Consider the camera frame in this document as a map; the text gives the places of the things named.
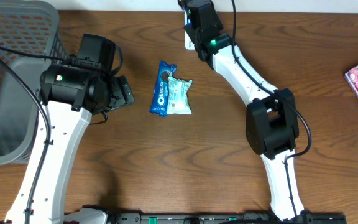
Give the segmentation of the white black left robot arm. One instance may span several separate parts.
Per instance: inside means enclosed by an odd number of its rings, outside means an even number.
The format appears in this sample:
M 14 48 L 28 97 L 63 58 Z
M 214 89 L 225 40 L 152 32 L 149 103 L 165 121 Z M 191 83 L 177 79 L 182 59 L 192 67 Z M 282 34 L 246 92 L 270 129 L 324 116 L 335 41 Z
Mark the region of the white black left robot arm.
M 20 191 L 5 223 L 112 223 L 105 209 L 87 205 L 65 214 L 65 197 L 76 152 L 92 116 L 130 105 L 134 97 L 120 67 L 121 49 L 92 34 L 78 55 L 51 65 L 40 76 L 41 111 Z

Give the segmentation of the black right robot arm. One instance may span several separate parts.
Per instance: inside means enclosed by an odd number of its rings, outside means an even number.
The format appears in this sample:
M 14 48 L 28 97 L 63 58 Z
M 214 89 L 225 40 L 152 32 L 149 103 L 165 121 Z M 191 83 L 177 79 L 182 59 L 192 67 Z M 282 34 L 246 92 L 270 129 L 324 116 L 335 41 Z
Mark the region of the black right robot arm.
M 246 138 L 262 158 L 267 172 L 270 209 L 281 221 L 296 222 L 304 210 L 294 171 L 298 113 L 289 89 L 278 90 L 242 56 L 235 35 L 223 34 L 223 24 L 210 0 L 181 0 L 184 30 L 200 60 L 224 77 L 246 106 Z

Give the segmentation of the blue Oreo packet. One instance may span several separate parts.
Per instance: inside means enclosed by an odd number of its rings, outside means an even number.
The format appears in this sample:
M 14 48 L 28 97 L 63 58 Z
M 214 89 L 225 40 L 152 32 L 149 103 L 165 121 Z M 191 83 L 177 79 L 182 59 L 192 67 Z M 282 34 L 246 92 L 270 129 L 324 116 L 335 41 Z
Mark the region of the blue Oreo packet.
M 174 77 L 177 66 L 160 61 L 154 94 L 149 112 L 159 116 L 167 115 L 168 106 L 168 78 Z

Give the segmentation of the mint green snack packet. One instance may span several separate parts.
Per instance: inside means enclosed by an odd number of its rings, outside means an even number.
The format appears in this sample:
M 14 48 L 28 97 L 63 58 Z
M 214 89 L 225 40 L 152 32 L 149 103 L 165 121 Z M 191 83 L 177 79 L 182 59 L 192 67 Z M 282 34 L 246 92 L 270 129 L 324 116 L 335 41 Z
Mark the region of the mint green snack packet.
M 192 114 L 187 95 L 192 83 L 192 80 L 186 81 L 174 77 L 168 78 L 167 115 Z

